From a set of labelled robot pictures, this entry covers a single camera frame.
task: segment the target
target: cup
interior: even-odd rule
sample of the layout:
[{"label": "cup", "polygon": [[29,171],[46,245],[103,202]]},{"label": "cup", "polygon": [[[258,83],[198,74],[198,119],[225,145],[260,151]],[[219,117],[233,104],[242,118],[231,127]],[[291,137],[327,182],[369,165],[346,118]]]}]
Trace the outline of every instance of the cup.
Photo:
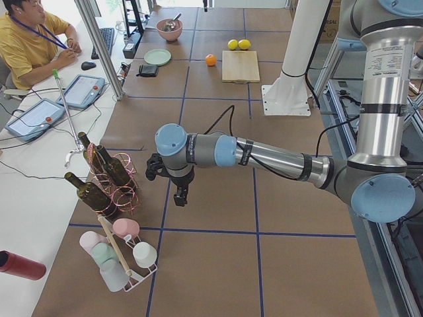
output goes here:
[{"label": "cup", "polygon": [[94,231],[84,232],[79,239],[79,245],[91,255],[91,250],[99,243],[108,243],[107,238]]},{"label": "cup", "polygon": [[145,269],[152,266],[157,259],[156,249],[146,242],[137,243],[132,250],[132,254],[137,265]]},{"label": "cup", "polygon": [[91,256],[95,263],[100,267],[107,260],[113,259],[119,262],[118,255],[107,243],[100,242],[91,250]]},{"label": "cup", "polygon": [[130,281],[124,268],[115,259],[105,261],[100,266],[100,274],[110,292],[120,291]]},{"label": "cup", "polygon": [[0,272],[36,281],[46,274],[46,266],[8,251],[0,251]]},{"label": "cup", "polygon": [[121,218],[113,223],[113,232],[122,239],[130,234],[133,240],[139,234],[139,224],[135,220]]}]

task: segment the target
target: chair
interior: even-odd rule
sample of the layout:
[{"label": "chair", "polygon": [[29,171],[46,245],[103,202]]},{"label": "chair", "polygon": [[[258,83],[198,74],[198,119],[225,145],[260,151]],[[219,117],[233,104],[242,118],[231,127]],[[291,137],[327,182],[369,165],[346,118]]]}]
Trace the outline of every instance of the chair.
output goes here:
[{"label": "chair", "polygon": [[28,94],[26,90],[16,89],[15,84],[12,80],[11,70],[7,67],[3,59],[0,58],[0,84],[1,90],[5,95],[5,99],[14,98],[21,100],[22,96]]}]

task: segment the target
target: orange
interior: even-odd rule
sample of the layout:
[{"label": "orange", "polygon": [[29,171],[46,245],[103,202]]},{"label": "orange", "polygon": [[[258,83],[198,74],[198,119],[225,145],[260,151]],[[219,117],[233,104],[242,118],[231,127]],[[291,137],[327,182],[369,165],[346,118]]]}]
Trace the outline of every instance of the orange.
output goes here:
[{"label": "orange", "polygon": [[209,54],[206,56],[207,66],[214,66],[217,63],[217,57],[214,54]]}]

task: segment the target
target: green glass bottle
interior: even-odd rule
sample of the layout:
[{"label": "green glass bottle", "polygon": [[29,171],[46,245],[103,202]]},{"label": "green glass bottle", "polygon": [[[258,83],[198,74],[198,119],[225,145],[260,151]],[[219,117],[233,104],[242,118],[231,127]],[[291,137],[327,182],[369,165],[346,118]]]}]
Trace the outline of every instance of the green glass bottle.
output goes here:
[{"label": "green glass bottle", "polygon": [[72,172],[67,172],[65,179],[77,188],[79,199],[92,210],[101,211],[109,220],[115,219],[120,214],[119,208],[112,203],[112,200],[96,184],[92,182],[84,183]]},{"label": "green glass bottle", "polygon": [[124,193],[136,191],[137,186],[122,165],[122,162],[116,157],[111,157],[102,145],[97,145],[96,149],[104,161],[103,169],[109,175],[112,182],[116,186],[125,186],[121,188]]},{"label": "green glass bottle", "polygon": [[91,163],[90,163],[90,161],[88,160],[87,149],[88,149],[88,146],[90,145],[91,142],[88,139],[87,134],[85,132],[79,132],[78,133],[78,139],[81,140],[81,142],[84,146],[84,151],[83,151],[84,159],[90,165],[91,170],[96,174],[97,179],[99,180],[101,186],[103,188],[109,186],[110,180],[103,170],[103,161],[100,158],[100,156],[97,154],[96,147],[94,146],[94,148],[93,148],[92,160],[91,160]]}]

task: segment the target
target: pink cup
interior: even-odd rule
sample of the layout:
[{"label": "pink cup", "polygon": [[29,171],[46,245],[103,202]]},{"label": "pink cup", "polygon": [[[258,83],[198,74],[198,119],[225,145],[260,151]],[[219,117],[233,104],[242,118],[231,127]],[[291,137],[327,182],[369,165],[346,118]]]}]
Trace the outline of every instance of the pink cup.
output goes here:
[{"label": "pink cup", "polygon": [[134,239],[139,234],[139,224],[135,220],[121,218],[113,223],[113,231],[119,238],[125,238],[127,235],[131,235],[131,239]]},{"label": "pink cup", "polygon": [[91,250],[100,242],[108,243],[108,240],[105,236],[98,234],[94,231],[85,232],[79,239],[79,245],[91,255]]}]

